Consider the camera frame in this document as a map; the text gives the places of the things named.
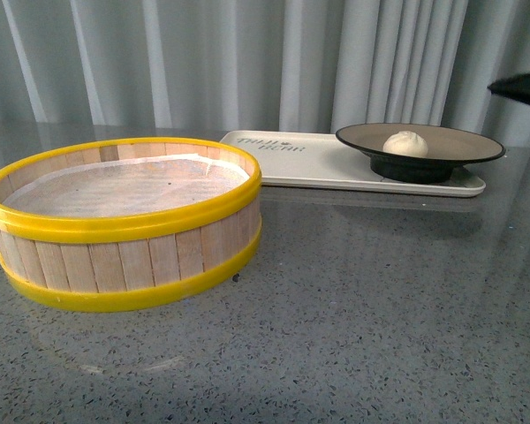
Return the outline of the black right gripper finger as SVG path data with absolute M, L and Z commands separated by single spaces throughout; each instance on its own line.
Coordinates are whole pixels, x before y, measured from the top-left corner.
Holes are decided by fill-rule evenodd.
M 530 106 L 530 72 L 496 80 L 488 86 L 488 90 L 492 95 Z

